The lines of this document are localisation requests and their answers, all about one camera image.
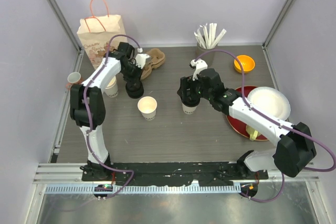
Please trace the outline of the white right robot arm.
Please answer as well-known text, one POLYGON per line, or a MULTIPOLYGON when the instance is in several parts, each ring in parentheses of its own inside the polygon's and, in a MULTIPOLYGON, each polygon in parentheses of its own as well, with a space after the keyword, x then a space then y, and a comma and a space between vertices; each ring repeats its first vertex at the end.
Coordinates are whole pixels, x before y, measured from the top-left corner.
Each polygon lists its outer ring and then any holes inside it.
POLYGON ((243 94, 226 88, 212 68, 202 70, 195 77, 182 77, 177 94, 187 107, 198 106, 201 98, 207 100, 216 111, 251 126, 273 143, 275 150, 249 151, 243 155, 243 163, 237 166, 242 179, 274 168, 296 177, 317 154, 306 124, 294 125, 253 108, 243 94))

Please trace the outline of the white paper cup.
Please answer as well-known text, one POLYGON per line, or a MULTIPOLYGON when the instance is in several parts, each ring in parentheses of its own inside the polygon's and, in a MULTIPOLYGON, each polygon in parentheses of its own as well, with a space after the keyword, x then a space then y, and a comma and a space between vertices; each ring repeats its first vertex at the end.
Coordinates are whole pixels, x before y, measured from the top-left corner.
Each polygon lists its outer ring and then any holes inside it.
POLYGON ((153 97, 142 97, 138 101, 138 110, 142 116, 150 121, 153 120, 156 116, 157 101, 153 97))
POLYGON ((193 114, 196 110, 197 106, 199 105, 198 102, 196 103, 182 103, 182 109, 185 114, 193 114))

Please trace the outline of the stack of black cup lids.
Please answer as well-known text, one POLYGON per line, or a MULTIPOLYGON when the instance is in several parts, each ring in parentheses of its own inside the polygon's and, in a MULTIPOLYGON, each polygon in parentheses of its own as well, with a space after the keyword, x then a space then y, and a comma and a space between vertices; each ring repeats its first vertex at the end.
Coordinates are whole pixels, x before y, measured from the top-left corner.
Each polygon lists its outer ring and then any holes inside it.
POLYGON ((144 94, 144 87, 142 82, 139 83, 126 83, 126 92, 128 96, 132 99, 138 99, 144 94))

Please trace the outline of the black cup lid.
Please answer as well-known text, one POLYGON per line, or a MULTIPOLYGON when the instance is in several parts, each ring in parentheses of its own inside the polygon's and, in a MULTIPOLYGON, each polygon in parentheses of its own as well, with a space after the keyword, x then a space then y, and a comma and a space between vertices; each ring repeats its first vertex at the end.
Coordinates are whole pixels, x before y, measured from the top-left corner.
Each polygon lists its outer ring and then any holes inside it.
POLYGON ((192 107, 196 107, 199 105, 200 99, 196 99, 196 100, 184 99, 182 100, 182 103, 185 106, 192 108, 192 107))

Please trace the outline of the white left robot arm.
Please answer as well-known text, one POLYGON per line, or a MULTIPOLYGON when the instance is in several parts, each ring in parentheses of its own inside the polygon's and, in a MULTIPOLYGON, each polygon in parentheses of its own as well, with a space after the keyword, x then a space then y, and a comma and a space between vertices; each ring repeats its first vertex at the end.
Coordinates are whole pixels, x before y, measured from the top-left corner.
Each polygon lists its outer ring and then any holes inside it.
POLYGON ((105 182, 113 173, 102 130, 106 117, 105 89, 121 73, 128 96, 133 99, 142 97, 141 75, 150 59, 141 48, 134 49, 129 43, 122 42, 117 49, 105 53, 100 66, 87 80, 70 88, 70 117, 80 128, 88 150, 87 163, 80 167, 83 181, 105 182))

